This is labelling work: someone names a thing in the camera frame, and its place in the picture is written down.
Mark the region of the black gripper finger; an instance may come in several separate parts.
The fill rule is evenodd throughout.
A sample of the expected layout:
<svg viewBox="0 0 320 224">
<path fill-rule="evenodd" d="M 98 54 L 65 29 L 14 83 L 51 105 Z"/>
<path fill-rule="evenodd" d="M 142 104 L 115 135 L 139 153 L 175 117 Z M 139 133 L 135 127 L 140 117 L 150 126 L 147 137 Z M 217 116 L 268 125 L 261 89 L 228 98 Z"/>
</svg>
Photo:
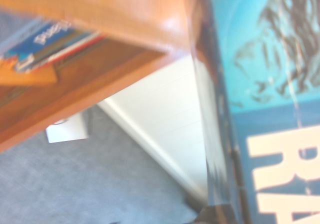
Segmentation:
<svg viewBox="0 0 320 224">
<path fill-rule="evenodd" d="M 194 220 L 195 224 L 235 224 L 236 216 L 230 204 L 208 205 Z"/>
</svg>

